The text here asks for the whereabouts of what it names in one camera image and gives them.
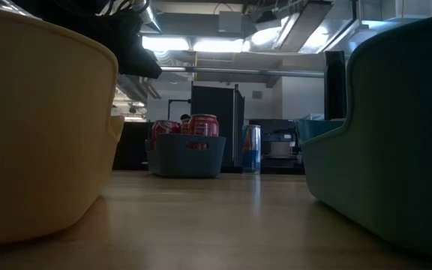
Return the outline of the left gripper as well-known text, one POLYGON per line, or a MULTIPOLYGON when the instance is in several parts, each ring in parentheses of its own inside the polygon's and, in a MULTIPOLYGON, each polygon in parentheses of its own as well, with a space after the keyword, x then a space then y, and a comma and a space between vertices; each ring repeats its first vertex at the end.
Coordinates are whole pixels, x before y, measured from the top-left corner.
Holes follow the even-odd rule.
POLYGON ((110 49, 119 72, 157 79, 162 69, 138 37, 141 19, 130 0, 13 0, 46 22, 85 35, 110 49))

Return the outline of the red Coca-Cola can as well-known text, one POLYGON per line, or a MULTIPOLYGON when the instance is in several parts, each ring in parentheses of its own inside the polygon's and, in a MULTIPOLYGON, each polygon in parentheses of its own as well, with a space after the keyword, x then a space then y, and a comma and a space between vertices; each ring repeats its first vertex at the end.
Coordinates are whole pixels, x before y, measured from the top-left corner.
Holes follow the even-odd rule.
POLYGON ((200 137, 218 137, 219 122, 216 115, 194 114, 188 123, 189 134, 200 137))
POLYGON ((161 134, 178 134, 180 124, 176 121, 157 120, 151 128, 151 138, 155 141, 161 134))

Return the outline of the dark blue-grey plastic bin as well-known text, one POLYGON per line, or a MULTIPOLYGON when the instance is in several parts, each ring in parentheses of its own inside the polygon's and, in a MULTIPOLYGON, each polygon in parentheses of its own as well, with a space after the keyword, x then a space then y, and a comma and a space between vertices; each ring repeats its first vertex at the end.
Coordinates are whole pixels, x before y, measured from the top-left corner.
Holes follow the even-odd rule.
POLYGON ((166 178, 215 178, 219 175, 227 139, 164 133, 147 139, 148 171, 166 178))

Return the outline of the yellow plastic bin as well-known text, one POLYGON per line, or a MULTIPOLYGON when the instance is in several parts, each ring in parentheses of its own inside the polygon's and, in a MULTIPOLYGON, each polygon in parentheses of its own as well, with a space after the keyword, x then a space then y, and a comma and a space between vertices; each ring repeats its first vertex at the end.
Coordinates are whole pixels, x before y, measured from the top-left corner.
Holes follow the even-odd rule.
POLYGON ((117 75, 102 44, 0 10, 0 245, 72 226, 101 194, 125 123, 117 75))

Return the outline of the blue silver Red Bull can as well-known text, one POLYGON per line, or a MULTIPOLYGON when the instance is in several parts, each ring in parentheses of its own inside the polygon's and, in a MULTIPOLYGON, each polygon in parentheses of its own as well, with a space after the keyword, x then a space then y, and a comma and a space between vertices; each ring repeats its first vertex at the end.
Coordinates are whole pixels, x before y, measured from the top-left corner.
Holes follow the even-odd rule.
POLYGON ((260 174, 261 170, 261 128, 248 124, 243 127, 241 169, 243 173, 260 174))

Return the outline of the teal green plastic bin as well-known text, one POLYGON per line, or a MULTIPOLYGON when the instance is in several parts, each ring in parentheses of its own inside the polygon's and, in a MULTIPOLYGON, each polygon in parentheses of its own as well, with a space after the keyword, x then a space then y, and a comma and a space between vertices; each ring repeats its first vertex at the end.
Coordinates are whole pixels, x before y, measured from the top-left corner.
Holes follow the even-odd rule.
POLYGON ((432 17, 361 43, 343 124, 302 145, 311 194, 381 239, 432 257, 432 17))

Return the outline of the ceiling light panel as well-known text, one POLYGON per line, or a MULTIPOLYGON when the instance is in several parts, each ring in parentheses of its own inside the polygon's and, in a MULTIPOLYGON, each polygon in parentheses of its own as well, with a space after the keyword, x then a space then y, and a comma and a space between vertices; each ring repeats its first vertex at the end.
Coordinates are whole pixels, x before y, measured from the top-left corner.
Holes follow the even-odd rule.
POLYGON ((244 41, 242 39, 199 39, 193 45, 193 50, 204 53, 240 53, 243 44, 244 41))
POLYGON ((142 46, 151 51, 189 50, 188 41, 182 37, 142 37, 142 46))

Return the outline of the black low counter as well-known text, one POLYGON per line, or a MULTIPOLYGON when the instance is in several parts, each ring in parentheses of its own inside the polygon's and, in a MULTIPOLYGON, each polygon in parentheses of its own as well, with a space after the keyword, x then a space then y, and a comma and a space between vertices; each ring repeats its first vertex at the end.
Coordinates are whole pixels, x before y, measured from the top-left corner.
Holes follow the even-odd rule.
POLYGON ((113 170, 147 170, 146 140, 150 138, 151 122, 125 122, 118 142, 113 170))

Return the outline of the black tall cabinet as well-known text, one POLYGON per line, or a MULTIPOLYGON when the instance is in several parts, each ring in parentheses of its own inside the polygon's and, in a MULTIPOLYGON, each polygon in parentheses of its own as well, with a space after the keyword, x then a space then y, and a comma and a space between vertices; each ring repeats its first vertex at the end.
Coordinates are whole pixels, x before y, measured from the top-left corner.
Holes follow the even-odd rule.
POLYGON ((209 114, 217 117, 219 136, 226 138, 222 172, 241 172, 245 98, 239 91, 239 85, 221 88, 192 84, 190 99, 192 114, 209 114))

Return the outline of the grey ceiling box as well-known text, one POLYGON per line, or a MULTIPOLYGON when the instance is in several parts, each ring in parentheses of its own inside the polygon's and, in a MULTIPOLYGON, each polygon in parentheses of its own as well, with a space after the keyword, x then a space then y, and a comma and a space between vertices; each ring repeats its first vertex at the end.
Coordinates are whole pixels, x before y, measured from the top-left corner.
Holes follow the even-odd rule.
POLYGON ((220 11, 218 31, 224 34, 239 35, 242 32, 242 14, 237 11, 220 11))

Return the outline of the silver ceiling pipe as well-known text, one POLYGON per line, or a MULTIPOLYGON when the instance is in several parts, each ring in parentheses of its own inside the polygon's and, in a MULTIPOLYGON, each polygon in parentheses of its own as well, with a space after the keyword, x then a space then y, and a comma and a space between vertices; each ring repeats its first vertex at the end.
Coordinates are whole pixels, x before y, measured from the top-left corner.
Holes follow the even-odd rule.
POLYGON ((272 69, 244 69, 229 67, 194 67, 194 66, 160 66, 163 72, 175 73, 214 73, 214 74, 242 74, 268 77, 308 77, 323 78, 323 72, 304 70, 272 70, 272 69))

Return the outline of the black coffee machine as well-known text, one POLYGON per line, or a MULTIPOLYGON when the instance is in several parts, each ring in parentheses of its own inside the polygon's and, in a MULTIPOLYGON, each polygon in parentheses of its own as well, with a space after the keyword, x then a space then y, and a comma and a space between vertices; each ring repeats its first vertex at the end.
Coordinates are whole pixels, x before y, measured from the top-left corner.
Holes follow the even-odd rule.
POLYGON ((304 175, 296 123, 289 119, 250 119, 261 129, 261 173, 304 175))

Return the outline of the black pillar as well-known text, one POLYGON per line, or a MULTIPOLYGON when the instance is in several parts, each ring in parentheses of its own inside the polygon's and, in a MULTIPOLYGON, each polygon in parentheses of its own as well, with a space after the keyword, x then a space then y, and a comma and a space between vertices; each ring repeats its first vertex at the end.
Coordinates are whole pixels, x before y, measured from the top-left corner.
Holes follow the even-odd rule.
POLYGON ((344 119, 347 114, 346 62, 343 51, 325 51, 324 117, 344 119))

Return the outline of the silver round air duct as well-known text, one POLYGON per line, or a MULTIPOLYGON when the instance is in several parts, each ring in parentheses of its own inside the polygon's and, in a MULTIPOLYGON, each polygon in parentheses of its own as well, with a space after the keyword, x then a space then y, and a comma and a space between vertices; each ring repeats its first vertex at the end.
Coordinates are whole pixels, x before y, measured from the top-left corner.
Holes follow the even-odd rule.
POLYGON ((157 13, 152 7, 151 0, 134 0, 131 9, 142 20, 142 23, 147 25, 150 29, 161 33, 161 27, 156 20, 157 13))

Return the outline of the black metal stand frame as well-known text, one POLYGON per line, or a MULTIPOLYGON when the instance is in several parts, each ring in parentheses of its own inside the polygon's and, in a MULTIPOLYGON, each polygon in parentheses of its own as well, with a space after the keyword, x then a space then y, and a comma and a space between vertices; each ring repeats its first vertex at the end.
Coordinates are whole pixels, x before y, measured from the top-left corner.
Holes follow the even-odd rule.
POLYGON ((167 105, 167 120, 170 120, 171 105, 174 102, 183 102, 183 103, 191 104, 191 99, 169 99, 167 105))

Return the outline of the large silver rectangular duct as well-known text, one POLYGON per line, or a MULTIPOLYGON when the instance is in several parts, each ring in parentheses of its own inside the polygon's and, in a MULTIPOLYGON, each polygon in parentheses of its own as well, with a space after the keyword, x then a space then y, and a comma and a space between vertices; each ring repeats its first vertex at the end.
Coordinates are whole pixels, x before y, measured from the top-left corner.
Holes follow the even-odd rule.
POLYGON ((241 51, 268 55, 318 54, 332 49, 357 19, 358 0, 296 0, 300 6, 279 27, 244 39, 241 51))

